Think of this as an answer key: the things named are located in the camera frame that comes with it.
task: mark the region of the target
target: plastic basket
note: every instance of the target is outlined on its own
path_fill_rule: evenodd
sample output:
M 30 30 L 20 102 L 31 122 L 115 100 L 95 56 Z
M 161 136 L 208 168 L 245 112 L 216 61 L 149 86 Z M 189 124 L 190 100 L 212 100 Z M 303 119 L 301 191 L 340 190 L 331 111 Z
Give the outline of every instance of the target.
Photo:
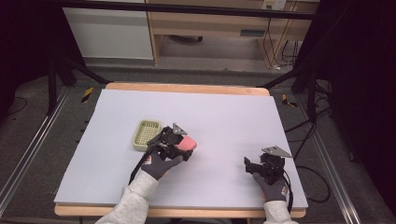
M 161 123 L 157 120 L 143 119 L 140 120 L 136 133 L 134 133 L 134 149 L 146 151 L 147 142 L 161 131 Z

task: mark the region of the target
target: pink object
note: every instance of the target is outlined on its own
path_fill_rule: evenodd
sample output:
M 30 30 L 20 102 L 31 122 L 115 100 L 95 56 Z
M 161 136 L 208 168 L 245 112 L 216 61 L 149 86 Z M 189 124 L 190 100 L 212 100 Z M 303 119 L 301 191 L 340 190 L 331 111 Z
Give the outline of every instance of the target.
M 188 136 L 184 136 L 183 140 L 176 145 L 176 147 L 182 151 L 189 151 L 189 150 L 194 150 L 197 147 L 197 144 L 192 138 Z

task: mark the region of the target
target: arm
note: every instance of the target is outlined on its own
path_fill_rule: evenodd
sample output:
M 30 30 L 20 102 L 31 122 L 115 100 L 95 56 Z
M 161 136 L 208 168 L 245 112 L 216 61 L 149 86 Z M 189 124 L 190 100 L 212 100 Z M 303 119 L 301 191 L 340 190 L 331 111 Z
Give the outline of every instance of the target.
M 134 223 L 143 224 L 149 211 L 149 196 L 159 182 L 144 171 L 140 171 L 134 181 L 125 189 L 119 204 L 96 224 Z
M 253 178 L 262 189 L 266 215 L 264 224 L 298 224 L 291 220 L 286 203 L 288 188 L 283 179 L 278 179 L 270 186 L 265 183 L 264 179 L 258 173 L 254 173 Z
M 182 161 L 182 156 L 178 156 L 171 161 L 163 161 L 158 155 L 158 151 L 154 150 L 142 165 L 134 181 L 124 191 L 120 202 L 109 214 L 99 219 L 96 224 L 145 223 L 149 211 L 148 199 L 157 188 L 158 180 L 166 171 Z

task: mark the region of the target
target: gray glove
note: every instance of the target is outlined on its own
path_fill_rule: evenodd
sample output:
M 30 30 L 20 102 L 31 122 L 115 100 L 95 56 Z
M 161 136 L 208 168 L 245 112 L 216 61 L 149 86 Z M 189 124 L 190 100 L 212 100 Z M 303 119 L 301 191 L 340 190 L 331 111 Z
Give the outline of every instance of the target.
M 271 201 L 286 201 L 288 187 L 286 187 L 283 179 L 278 179 L 271 186 L 265 183 L 264 178 L 262 178 L 259 173 L 253 173 L 253 179 L 260 185 L 260 188 L 262 188 L 265 203 Z
M 157 149 L 154 149 L 148 160 L 142 165 L 142 170 L 159 180 L 166 171 L 170 168 L 180 164 L 183 161 L 183 156 L 178 156 L 171 161 L 163 161 L 158 154 Z

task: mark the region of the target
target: white paper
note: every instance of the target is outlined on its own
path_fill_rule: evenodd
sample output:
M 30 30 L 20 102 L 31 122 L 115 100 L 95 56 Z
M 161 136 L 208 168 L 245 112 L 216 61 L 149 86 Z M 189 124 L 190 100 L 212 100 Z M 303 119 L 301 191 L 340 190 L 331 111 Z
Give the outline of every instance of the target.
M 56 203 L 116 204 L 143 152 L 133 148 L 141 119 L 175 122 L 198 147 L 160 179 L 150 206 L 262 208 L 262 192 L 245 172 L 263 147 L 290 148 L 271 96 L 103 90 L 78 144 Z M 286 159 L 294 208 L 307 201 L 292 159 Z

